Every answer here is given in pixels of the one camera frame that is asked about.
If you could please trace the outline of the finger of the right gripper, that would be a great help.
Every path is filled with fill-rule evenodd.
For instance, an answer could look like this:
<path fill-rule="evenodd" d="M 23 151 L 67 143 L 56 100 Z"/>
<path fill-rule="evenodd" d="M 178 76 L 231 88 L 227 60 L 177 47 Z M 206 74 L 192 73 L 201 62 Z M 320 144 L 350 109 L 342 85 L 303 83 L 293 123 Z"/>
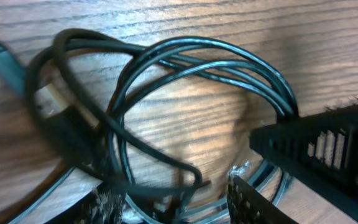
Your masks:
<path fill-rule="evenodd" d="M 249 144 L 358 222 L 358 105 L 255 129 Z"/>

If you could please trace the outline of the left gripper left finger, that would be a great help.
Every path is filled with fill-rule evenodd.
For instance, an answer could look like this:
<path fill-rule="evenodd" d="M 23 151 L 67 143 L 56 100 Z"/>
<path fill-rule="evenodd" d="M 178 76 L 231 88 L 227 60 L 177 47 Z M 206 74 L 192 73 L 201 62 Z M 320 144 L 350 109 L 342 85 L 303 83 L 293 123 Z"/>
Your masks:
<path fill-rule="evenodd" d="M 124 199 L 107 184 L 100 184 L 46 224 L 121 224 Z"/>

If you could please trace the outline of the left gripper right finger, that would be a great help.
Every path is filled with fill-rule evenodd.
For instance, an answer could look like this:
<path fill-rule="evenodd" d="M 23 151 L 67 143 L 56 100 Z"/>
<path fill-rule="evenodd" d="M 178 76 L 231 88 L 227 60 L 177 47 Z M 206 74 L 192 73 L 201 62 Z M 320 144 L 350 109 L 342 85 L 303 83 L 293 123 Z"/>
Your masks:
<path fill-rule="evenodd" d="M 297 224 L 238 176 L 228 178 L 226 197 L 231 224 Z"/>

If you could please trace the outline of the black cable bundle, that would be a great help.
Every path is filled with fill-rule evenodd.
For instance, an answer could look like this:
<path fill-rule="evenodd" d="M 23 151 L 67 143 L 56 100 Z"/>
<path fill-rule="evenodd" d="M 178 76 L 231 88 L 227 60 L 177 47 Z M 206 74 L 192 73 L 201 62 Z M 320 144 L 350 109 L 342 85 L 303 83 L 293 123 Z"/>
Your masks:
<path fill-rule="evenodd" d="M 20 88 L 34 124 L 62 158 L 25 209 L 78 169 L 125 197 L 122 222 L 127 208 L 141 223 L 221 220 L 225 177 L 240 158 L 252 101 L 278 121 L 298 116 L 276 68 L 207 37 L 146 47 L 65 29 L 29 62 Z"/>

